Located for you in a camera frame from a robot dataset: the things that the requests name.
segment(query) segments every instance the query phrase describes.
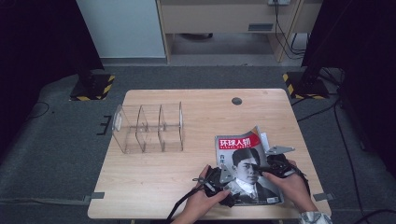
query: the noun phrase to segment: sleeve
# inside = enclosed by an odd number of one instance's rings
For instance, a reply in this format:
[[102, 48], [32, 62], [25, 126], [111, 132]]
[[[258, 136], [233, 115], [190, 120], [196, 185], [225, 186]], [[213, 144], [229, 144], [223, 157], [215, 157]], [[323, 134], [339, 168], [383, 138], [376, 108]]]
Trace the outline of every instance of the sleeve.
[[301, 224], [332, 224], [327, 214], [321, 212], [305, 212], [300, 214]]

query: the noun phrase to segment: wooden table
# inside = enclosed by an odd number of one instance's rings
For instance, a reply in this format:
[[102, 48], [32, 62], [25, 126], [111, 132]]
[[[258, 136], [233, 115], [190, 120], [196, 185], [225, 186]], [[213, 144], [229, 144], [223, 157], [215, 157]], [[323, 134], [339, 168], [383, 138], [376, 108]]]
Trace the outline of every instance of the wooden table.
[[[232, 99], [242, 99], [234, 105]], [[182, 103], [185, 141], [179, 152], [123, 154], [110, 141], [92, 199], [90, 218], [165, 219], [175, 203], [196, 182], [206, 164], [216, 167], [215, 136], [241, 134], [258, 125], [267, 133], [270, 146], [290, 146], [286, 154], [306, 173], [312, 194], [323, 189], [306, 148], [289, 98], [281, 89], [226, 90], [138, 90], [128, 91], [123, 105]], [[315, 202], [320, 211], [331, 214], [327, 201]], [[183, 209], [182, 204], [176, 211]], [[203, 219], [285, 219], [297, 218], [288, 200], [279, 205], [216, 205]]]

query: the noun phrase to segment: portrait photo of man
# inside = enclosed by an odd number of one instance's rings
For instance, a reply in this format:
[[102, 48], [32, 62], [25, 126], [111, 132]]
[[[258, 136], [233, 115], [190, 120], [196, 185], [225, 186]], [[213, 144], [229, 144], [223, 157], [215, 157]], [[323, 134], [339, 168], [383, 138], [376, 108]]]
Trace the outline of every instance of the portrait photo of man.
[[279, 195], [263, 186], [259, 181], [259, 178], [263, 177], [253, 169], [254, 165], [261, 165], [261, 158], [256, 148], [237, 149], [233, 152], [232, 159], [235, 180], [229, 182], [226, 188], [231, 190], [236, 203], [278, 203]]

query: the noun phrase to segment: human arm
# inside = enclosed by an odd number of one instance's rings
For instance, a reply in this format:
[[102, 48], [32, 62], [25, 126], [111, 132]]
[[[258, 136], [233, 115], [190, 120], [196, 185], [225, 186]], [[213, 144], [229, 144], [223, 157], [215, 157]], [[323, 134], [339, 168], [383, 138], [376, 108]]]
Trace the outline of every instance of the human arm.
[[306, 190], [305, 183], [300, 176], [297, 174], [292, 174], [286, 178], [279, 178], [275, 175], [265, 172], [263, 172], [262, 175], [282, 189], [285, 196], [294, 203], [294, 206], [300, 212], [300, 223], [332, 223], [329, 216], [318, 211], [318, 208], [311, 200], [311, 196]]
[[269, 173], [263, 173], [263, 176], [280, 187], [300, 213], [318, 211], [306, 190], [303, 179], [297, 174], [292, 174], [286, 178], [279, 178]]
[[[199, 175], [205, 178], [208, 165]], [[172, 222], [173, 224], [189, 224], [194, 223], [200, 217], [205, 215], [215, 204], [219, 203], [221, 200], [225, 199], [227, 195], [230, 194], [229, 190], [224, 190], [219, 192], [213, 197], [207, 197], [203, 189], [198, 190], [196, 193], [190, 196], [186, 202], [186, 206], [183, 211], [177, 216], [177, 218]]]

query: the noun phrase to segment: gray carpet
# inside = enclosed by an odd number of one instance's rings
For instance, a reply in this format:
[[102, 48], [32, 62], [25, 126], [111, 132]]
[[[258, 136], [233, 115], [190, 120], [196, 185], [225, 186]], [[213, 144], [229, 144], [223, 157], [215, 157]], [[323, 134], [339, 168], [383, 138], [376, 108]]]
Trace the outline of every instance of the gray carpet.
[[[7, 159], [0, 167], [0, 198], [49, 198], [82, 200], [91, 195], [106, 155], [111, 131], [104, 130], [104, 116], [111, 116], [128, 90], [139, 89], [286, 89], [282, 74], [298, 67], [258, 66], [134, 66], [108, 67], [115, 75], [105, 100], [72, 102], [69, 94], [77, 76], [66, 77], [43, 88], [39, 103], [24, 124]], [[335, 87], [326, 82], [329, 90]], [[326, 100], [304, 100], [293, 106], [297, 119], [331, 106]], [[350, 152], [366, 213], [396, 210], [396, 181], [382, 161], [360, 149], [359, 139], [345, 111], [336, 107]], [[354, 223], [361, 217], [351, 168], [333, 110], [299, 122], [304, 140], [330, 201], [334, 223]], [[117, 223], [92, 220], [88, 206], [35, 203], [0, 204], [0, 223]], [[394, 223], [396, 215], [379, 214], [370, 223]], [[149, 223], [137, 220], [136, 223]], [[288, 220], [285, 223], [297, 223]]]

